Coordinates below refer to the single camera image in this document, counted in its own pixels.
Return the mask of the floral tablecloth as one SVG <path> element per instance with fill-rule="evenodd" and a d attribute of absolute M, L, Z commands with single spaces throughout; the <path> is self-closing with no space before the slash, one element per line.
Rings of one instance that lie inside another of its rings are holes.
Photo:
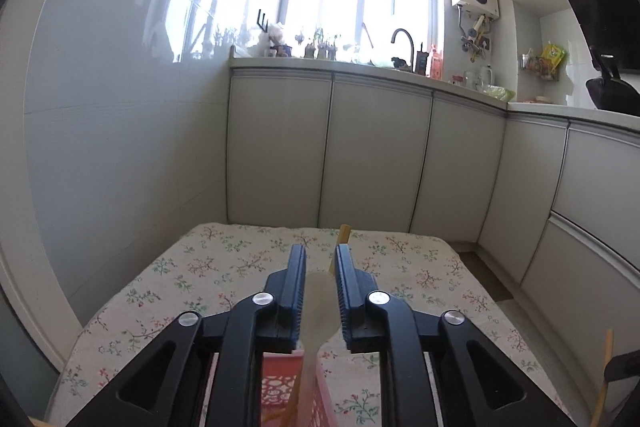
<path fill-rule="evenodd" d="M 326 272 L 337 235 L 334 229 L 198 225 L 91 317 L 52 395 L 48 420 L 66 425 L 184 312 L 229 312 L 261 291 L 289 303 L 283 280 L 293 248 L 305 251 L 307 271 Z M 462 312 L 555 404 L 562 402 L 523 334 L 443 239 L 353 231 L 348 246 L 355 267 L 372 275 L 381 291 L 423 313 Z"/>

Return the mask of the black frying pan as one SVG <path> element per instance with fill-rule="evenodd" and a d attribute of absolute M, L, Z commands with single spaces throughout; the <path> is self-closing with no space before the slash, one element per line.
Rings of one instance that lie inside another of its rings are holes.
<path fill-rule="evenodd" d="M 629 116 L 640 116 L 640 93 L 630 83 L 620 78 L 615 57 L 602 54 L 590 46 L 593 67 L 600 76 L 591 78 L 586 87 L 597 109 Z"/>

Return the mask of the red bottle on counter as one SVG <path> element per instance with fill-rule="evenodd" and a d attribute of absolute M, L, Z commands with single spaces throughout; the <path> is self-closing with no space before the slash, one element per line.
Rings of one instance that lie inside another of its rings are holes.
<path fill-rule="evenodd" d="M 430 70 L 428 71 L 428 77 L 435 80 L 442 80 L 443 70 L 444 58 L 442 57 L 442 51 L 433 44 L 430 52 Z"/>

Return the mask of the white lower cabinets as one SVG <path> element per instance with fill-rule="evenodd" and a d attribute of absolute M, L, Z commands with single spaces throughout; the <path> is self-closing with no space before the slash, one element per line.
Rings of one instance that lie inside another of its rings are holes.
<path fill-rule="evenodd" d="M 587 402 L 639 346 L 639 121 L 366 66 L 237 58 L 227 217 L 472 247 Z"/>

